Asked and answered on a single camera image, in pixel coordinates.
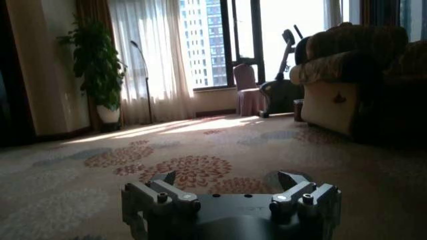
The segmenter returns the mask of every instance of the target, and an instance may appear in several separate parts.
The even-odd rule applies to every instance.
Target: white flower pot
[[[101,122],[104,124],[113,124],[113,123],[119,122],[120,108],[117,108],[115,111],[111,111],[103,105],[97,105],[96,110],[97,110],[97,114],[101,119]]]

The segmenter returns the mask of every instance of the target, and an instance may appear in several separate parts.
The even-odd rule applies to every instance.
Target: pink chair
[[[240,116],[259,115],[265,108],[265,98],[255,83],[253,69],[247,64],[240,64],[232,70],[237,88],[236,114]]]

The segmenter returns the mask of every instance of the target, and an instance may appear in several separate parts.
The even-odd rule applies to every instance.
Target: floor lamp
[[[144,72],[145,72],[145,88],[147,88],[147,97],[148,97],[148,114],[149,114],[149,123],[153,123],[153,117],[152,117],[152,103],[151,103],[151,97],[149,97],[149,88],[148,88],[148,69],[147,69],[147,63],[145,58],[143,54],[143,50],[140,49],[140,46],[137,43],[132,40],[131,41],[132,46],[139,50],[141,62],[144,64]]]

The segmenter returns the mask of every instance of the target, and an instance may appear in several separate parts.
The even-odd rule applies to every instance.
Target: window frame
[[[228,1],[220,1],[220,18],[221,18],[221,34],[223,34],[223,49],[224,49],[224,63],[225,63],[225,77],[227,85],[223,86],[208,86],[208,87],[195,87],[193,92],[220,90],[235,88],[235,76],[233,67],[240,64],[256,65],[257,66],[257,83],[261,85],[265,82],[265,68],[264,68],[264,52],[263,52],[263,29],[261,29],[261,10],[260,10],[260,0],[251,0],[251,22],[252,22],[252,45],[253,45],[253,58],[240,57],[239,54],[239,36],[237,36],[237,24],[236,24],[236,0],[231,0],[231,6],[228,6]],[[231,36],[229,31],[229,16],[228,7],[232,8],[232,20],[233,20],[233,36]],[[235,52],[236,61],[232,61],[232,44],[231,37],[235,40]]]

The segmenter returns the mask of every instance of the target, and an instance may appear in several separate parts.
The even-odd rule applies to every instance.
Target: white curtain
[[[323,0],[323,20],[325,29],[343,22],[343,0]]]
[[[109,0],[109,11],[119,58],[128,71],[121,87],[124,124],[149,121],[145,76],[152,118],[165,122],[192,118],[192,89],[187,83],[180,40],[177,0]],[[135,41],[141,55],[129,41]]]

